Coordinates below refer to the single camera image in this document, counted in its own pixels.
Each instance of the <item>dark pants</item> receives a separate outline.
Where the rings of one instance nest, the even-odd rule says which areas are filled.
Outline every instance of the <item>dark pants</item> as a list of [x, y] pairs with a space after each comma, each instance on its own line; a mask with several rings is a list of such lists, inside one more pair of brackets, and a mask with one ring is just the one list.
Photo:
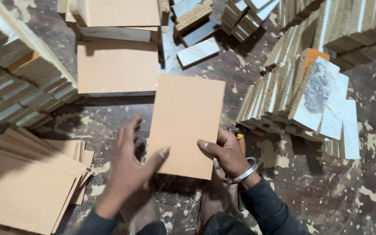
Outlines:
[[[136, 235], [166, 235], [165, 225], [161, 221], [153, 221], [147, 224]], [[204, 235], [256, 235], [242, 222], [235, 218], [218, 212], [210, 218]]]

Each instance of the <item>person's left hand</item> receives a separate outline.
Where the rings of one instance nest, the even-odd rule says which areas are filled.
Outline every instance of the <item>person's left hand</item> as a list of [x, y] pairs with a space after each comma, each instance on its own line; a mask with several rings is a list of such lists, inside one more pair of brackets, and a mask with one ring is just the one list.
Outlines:
[[169, 147], [164, 147], [149, 157], [145, 165], [137, 160], [134, 155], [134, 136], [141, 121], [142, 116], [136, 115], [118, 131], [110, 177], [95, 205], [95, 212], [103, 218], [114, 218], [123, 202], [140, 187], [147, 185], [169, 156]]

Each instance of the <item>wrist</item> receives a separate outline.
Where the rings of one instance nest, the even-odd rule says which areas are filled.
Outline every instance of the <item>wrist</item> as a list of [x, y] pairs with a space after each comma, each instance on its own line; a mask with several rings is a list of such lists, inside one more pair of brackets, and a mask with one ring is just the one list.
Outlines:
[[114, 219], [123, 206], [126, 196], [104, 191], [97, 199], [95, 212], [105, 219]]
[[243, 181], [241, 184], [245, 190], [248, 190], [261, 181], [261, 176], [258, 173], [252, 174], [249, 178]]

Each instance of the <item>dark brown floor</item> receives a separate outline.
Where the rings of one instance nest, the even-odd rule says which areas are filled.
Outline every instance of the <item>dark brown floor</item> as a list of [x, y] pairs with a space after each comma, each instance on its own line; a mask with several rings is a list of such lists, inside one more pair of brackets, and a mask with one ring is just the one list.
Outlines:
[[[74, 34], [55, 12], [55, 1], [2, 2], [20, 19], [29, 20], [30, 28], [76, 75]], [[225, 0], [214, 1], [213, 15], [217, 20], [224, 6]], [[217, 32], [219, 55], [184, 71], [176, 59], [176, 52], [184, 46], [179, 41], [175, 45], [170, 23], [163, 28], [165, 67], [162, 71], [225, 81], [221, 125], [234, 126], [248, 86], [260, 76], [259, 67], [277, 41], [274, 16], [243, 44], [222, 31]], [[259, 172], [313, 234], [376, 234], [376, 61], [345, 74], [350, 78], [347, 97], [357, 103], [360, 161], [323, 155], [295, 136], [246, 135], [247, 155], [260, 158]], [[69, 207], [57, 234], [73, 234], [88, 215], [107, 180], [117, 130], [137, 113], [144, 115], [137, 155], [145, 154], [153, 100], [154, 97], [80, 98], [60, 107], [53, 113], [52, 122], [35, 130], [42, 138], [83, 139], [86, 148], [95, 151], [94, 177], [89, 181], [84, 204]], [[8, 126], [0, 125], [0, 133]], [[203, 181], [158, 175], [155, 183], [162, 220], [169, 234], [195, 234]], [[257, 230], [251, 214], [243, 212], [237, 216]]]

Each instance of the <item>black sleeve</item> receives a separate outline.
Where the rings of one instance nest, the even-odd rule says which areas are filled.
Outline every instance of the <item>black sleeve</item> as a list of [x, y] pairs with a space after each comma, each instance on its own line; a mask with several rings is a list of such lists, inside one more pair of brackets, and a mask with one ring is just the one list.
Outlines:
[[264, 235], [310, 234], [295, 216], [290, 214], [288, 206], [279, 199], [264, 178], [252, 188], [242, 191], [240, 195]]
[[110, 235], [115, 226], [115, 220], [102, 218], [93, 209], [76, 235]]

